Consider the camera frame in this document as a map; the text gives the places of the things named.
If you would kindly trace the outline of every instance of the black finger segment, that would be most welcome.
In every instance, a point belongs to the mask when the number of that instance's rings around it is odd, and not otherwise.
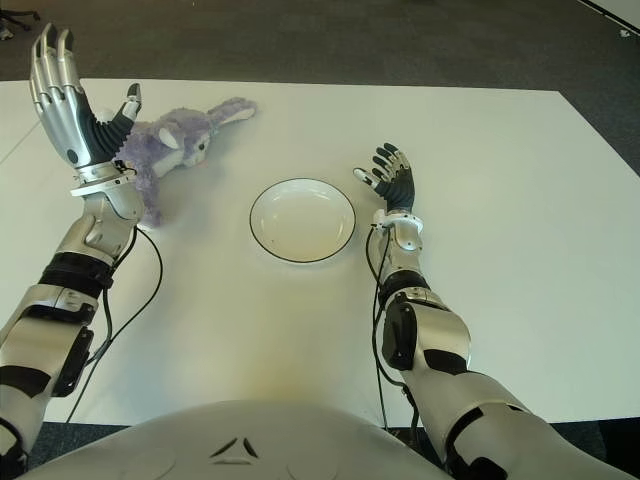
[[[381,157],[386,158],[387,160],[389,160],[389,157],[391,157],[391,153],[387,152],[384,148],[380,148],[380,147],[378,147],[378,148],[376,149],[376,153],[377,153],[378,155],[380,155]]]
[[[391,145],[390,143],[385,143],[383,146],[385,150],[391,153],[396,153],[398,151],[398,148],[395,147],[394,145]]]
[[[378,165],[380,165],[387,172],[389,171],[387,169],[387,165],[389,165],[389,164],[387,162],[385,162],[384,160],[382,160],[380,157],[373,157],[373,162],[378,164]]]
[[[136,97],[140,96],[139,83],[132,83],[131,86],[129,87],[129,90],[127,90],[127,97],[130,97],[132,95],[135,95]]]
[[[371,170],[371,173],[373,173],[373,174],[374,174],[376,177],[378,177],[380,180],[382,180],[382,177],[383,177],[383,175],[384,175],[384,174],[383,174],[380,170],[378,170],[377,168],[372,169],[372,170]]]

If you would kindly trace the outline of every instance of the robot finger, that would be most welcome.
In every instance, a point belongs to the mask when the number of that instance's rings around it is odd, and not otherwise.
[[[119,121],[119,119],[123,119],[123,117],[126,117],[128,120],[135,122],[136,117],[138,116],[138,112],[141,108],[142,93],[140,91],[140,84],[134,83],[129,86],[129,89],[127,90],[127,98],[122,104],[122,107],[120,107],[118,113],[116,113],[115,117],[113,117],[111,123]]]
[[[389,163],[393,163],[391,152],[387,152],[384,148],[378,147],[376,148],[376,153],[387,160]]]
[[[398,151],[398,147],[396,147],[395,145],[391,145],[390,143],[385,143],[383,145],[384,149],[389,152],[389,153],[396,153]]]
[[[49,93],[45,89],[44,79],[42,73],[42,67],[40,65],[40,55],[41,55],[41,44],[40,37],[36,38],[36,41],[33,43],[31,47],[31,79],[30,79],[30,88],[31,88],[31,97],[33,102],[36,104],[36,107],[40,105],[40,108],[43,105],[51,103],[51,97],[49,97]]]
[[[374,174],[376,177],[378,177],[380,180],[383,180],[383,181],[385,181],[385,182],[390,181],[389,176],[388,176],[386,173],[384,173],[384,172],[382,172],[382,171],[378,170],[377,168],[374,168],[373,170],[371,170],[371,173],[373,173],[373,174]]]
[[[358,180],[366,183],[374,190],[378,187],[378,184],[380,183],[373,176],[371,176],[369,172],[367,172],[366,170],[363,170],[362,168],[354,168],[353,174]]]
[[[58,37],[57,61],[60,70],[60,82],[63,87],[73,87],[76,92],[84,93],[76,62],[73,59],[73,33],[69,29],[65,29],[60,37]]]
[[[48,23],[40,36],[40,65],[43,73],[44,87],[49,90],[52,98],[63,99],[60,73],[56,59],[56,43],[58,31],[53,24]]]
[[[381,166],[387,173],[389,172],[389,170],[391,170],[391,167],[392,167],[391,162],[389,162],[386,158],[383,159],[383,158],[374,156],[373,162]]]

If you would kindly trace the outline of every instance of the robot forearm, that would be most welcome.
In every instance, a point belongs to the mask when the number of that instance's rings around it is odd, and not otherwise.
[[[0,454],[29,452],[51,397],[71,393],[88,357],[87,328],[113,264],[143,213],[132,175],[111,162],[79,170],[84,212],[38,284],[0,331]]]
[[[374,237],[374,251],[387,250],[382,353],[409,387],[447,470],[465,479],[632,478],[566,442],[493,378],[467,369],[469,331],[424,281],[420,248],[407,248],[419,244],[419,220],[398,213],[377,221]]]

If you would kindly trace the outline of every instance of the plate rim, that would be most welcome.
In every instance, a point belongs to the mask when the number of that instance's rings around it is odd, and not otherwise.
[[[349,204],[349,207],[351,207],[351,211],[353,212],[353,225],[351,226],[351,232],[349,233],[349,236],[344,241],[344,243],[342,245],[340,245],[340,248],[338,248],[333,253],[330,253],[326,257],[322,257],[322,258],[318,258],[318,259],[314,259],[314,260],[292,260],[290,258],[281,257],[280,255],[277,255],[277,254],[273,253],[271,250],[269,250],[267,247],[265,247],[262,244],[262,242],[260,240],[258,240],[258,237],[256,236],[256,233],[253,231],[253,225],[251,224],[251,218],[253,216],[253,209],[256,206],[256,203],[258,202],[258,200],[262,197],[262,195],[264,195],[266,192],[271,190],[276,185],[280,185],[281,183],[291,182],[293,180],[312,180],[314,182],[320,182],[320,183],[324,183],[325,185],[329,185],[331,188],[336,189],[336,191],[340,195],[342,195],[344,197],[344,199],[347,201],[347,203]],[[337,253],[342,251],[344,249],[344,247],[347,246],[347,243],[349,243],[349,240],[351,240],[351,237],[353,237],[353,233],[356,230],[356,209],[353,208],[353,203],[351,203],[351,200],[349,200],[349,197],[347,197],[342,190],[340,190],[338,187],[336,187],[335,185],[333,185],[333,184],[331,184],[329,182],[326,182],[324,180],[319,180],[317,178],[310,178],[310,177],[287,178],[285,180],[280,180],[279,182],[276,182],[276,183],[274,183],[272,185],[269,185],[267,188],[262,190],[262,192],[260,192],[260,194],[255,198],[255,200],[251,204],[251,209],[249,210],[249,230],[251,230],[251,235],[253,236],[254,240],[258,243],[258,245],[260,245],[260,247],[262,247],[262,249],[265,252],[267,252],[269,255],[271,255],[273,257],[276,257],[276,258],[278,258],[280,260],[284,260],[285,262],[291,262],[291,263],[296,263],[296,264],[316,263],[316,262],[321,262],[322,260],[326,260],[327,258],[333,257],[334,255],[336,255]]]

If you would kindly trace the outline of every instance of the white table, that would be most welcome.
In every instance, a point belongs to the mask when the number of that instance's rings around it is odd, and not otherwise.
[[[113,108],[129,81],[84,84],[94,106]],[[75,421],[135,424],[257,397],[380,422],[363,245],[382,203],[351,169],[368,168],[384,141],[414,166],[423,267],[471,330],[472,368],[548,421],[640,415],[640,179],[559,93],[160,80],[142,88],[143,119],[235,95],[256,100],[260,113],[224,130],[201,166],[163,180],[170,223],[153,238],[165,282],[105,357]],[[265,187],[303,176],[341,189],[357,227],[335,257],[294,266],[261,250],[248,214]],[[72,186],[41,128],[0,166],[0,318],[79,215]],[[139,242],[112,289],[116,325],[156,281],[152,251]],[[93,323],[96,344],[103,321]],[[385,397],[390,424],[408,425],[402,395],[385,387]],[[74,399],[53,400],[46,419],[64,419]]]
[[[28,84],[0,82],[0,164],[38,124]]]

